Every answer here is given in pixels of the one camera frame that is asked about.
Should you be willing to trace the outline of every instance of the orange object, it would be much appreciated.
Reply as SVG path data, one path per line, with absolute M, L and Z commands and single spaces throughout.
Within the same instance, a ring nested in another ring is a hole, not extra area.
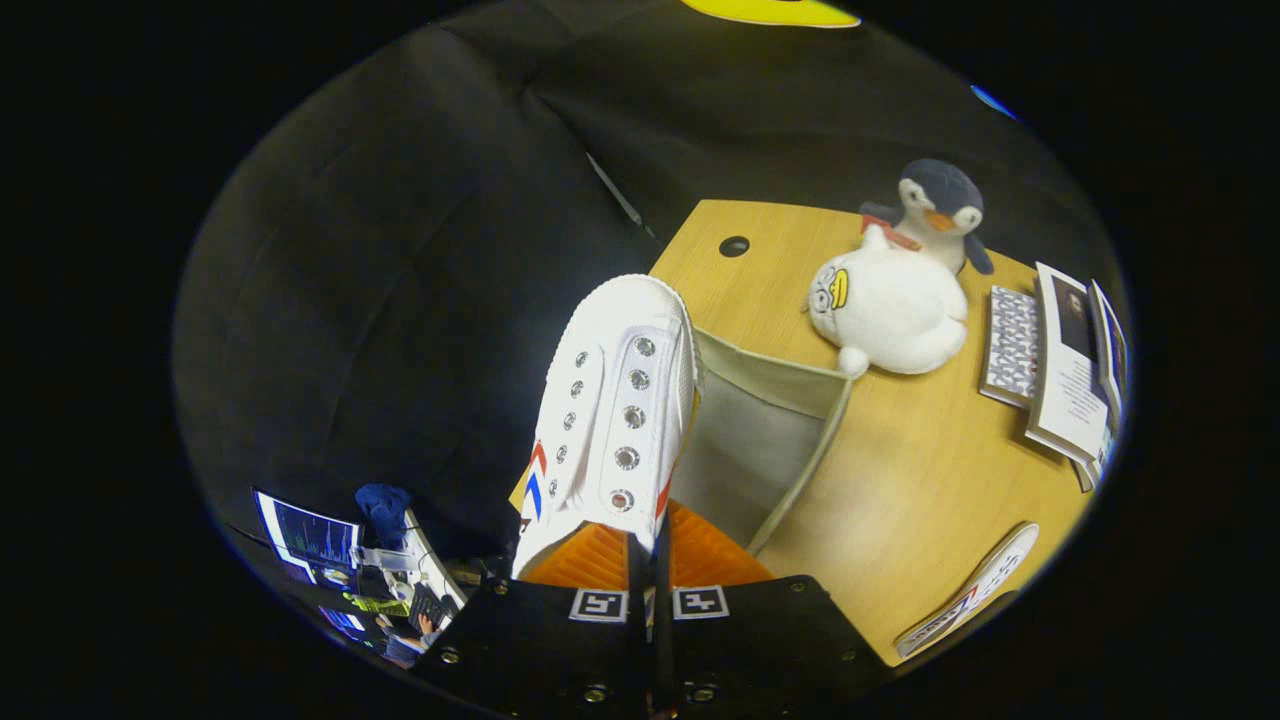
M 627 533 L 588 523 L 529 571 L 525 580 L 561 588 L 625 591 Z
M 671 584 L 680 587 L 741 585 L 772 580 L 760 561 L 701 515 L 671 501 Z
M 773 574 L 701 515 L 668 502 L 671 584 L 740 585 Z M 627 533 L 588 523 L 534 568 L 525 580 L 562 588 L 627 589 Z

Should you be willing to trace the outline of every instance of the computer monitor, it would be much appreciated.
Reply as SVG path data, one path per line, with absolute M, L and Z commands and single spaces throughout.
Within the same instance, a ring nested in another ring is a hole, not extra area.
M 328 620 L 330 625 L 337 628 L 339 633 L 347 635 L 348 638 L 351 638 L 357 643 L 365 642 L 364 637 L 365 624 L 360 621 L 360 618 L 356 618 L 349 612 L 338 612 L 337 610 L 329 610 L 328 607 L 316 606 L 316 610 L 319 610 L 320 615 L 324 615 L 325 620 Z
M 303 510 L 255 489 L 262 525 L 275 547 L 275 553 L 306 574 L 311 584 L 349 588 L 355 583 L 356 559 L 352 550 L 360 544 L 361 527 Z

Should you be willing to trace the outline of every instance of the stuffed toy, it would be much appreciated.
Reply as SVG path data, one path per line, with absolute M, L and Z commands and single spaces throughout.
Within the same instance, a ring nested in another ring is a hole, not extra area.
M 840 370 L 854 378 L 877 365 L 928 373 L 964 346 L 965 300 L 955 274 L 923 252 L 892 250 L 872 224 L 863 246 L 818 269 L 809 287 L 809 319 L 840 347 Z
M 973 234 L 982 223 L 982 193 L 960 168 L 928 158 L 915 160 L 902 170 L 897 193 L 902 208 L 863 202 L 858 211 L 867 218 L 865 224 L 878 219 L 893 225 L 888 237 L 895 249 L 915 250 L 952 274 L 964 268 L 966 256 L 979 273 L 992 273 L 987 249 Z

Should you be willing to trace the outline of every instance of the book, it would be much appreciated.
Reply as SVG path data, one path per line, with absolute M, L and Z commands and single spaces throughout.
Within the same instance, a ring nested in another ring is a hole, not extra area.
M 978 392 L 1016 407 L 1028 407 L 1039 355 L 1036 299 L 993 286 L 988 302 L 987 360 Z
M 1098 454 L 1097 460 L 1091 462 L 1071 460 L 1071 465 L 1075 466 L 1075 477 L 1080 480 L 1080 492 L 1089 492 L 1102 484 L 1102 475 L 1107 466 L 1107 455 L 1111 454 L 1112 438 L 1111 428 L 1107 427 L 1102 433 L 1102 451 Z
M 1129 373 L 1129 346 L 1125 343 L 1124 331 L 1120 329 L 1120 320 L 1116 319 L 1115 310 L 1111 309 L 1111 301 L 1098 287 L 1097 281 L 1089 284 L 1089 305 L 1093 309 L 1094 342 L 1098 347 L 1098 365 L 1096 368 L 1098 383 L 1107 396 L 1107 405 L 1111 410 L 1111 429 L 1119 430 Z
M 1107 429 L 1106 393 L 1097 382 L 1089 291 L 1036 263 L 1039 304 L 1039 369 L 1027 419 L 1027 437 L 1083 465 L 1098 459 Z

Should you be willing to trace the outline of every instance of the keyboard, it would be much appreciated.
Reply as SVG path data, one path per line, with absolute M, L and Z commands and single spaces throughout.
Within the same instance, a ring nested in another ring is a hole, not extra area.
M 431 620 L 431 625 L 435 629 L 440 629 L 440 620 L 444 618 L 453 618 L 457 614 L 458 606 L 453 602 L 453 598 L 444 596 L 442 601 L 439 597 L 431 592 L 431 588 L 422 583 L 413 585 L 413 603 L 408 609 L 408 619 L 411 623 L 417 624 L 419 615 L 426 615 Z

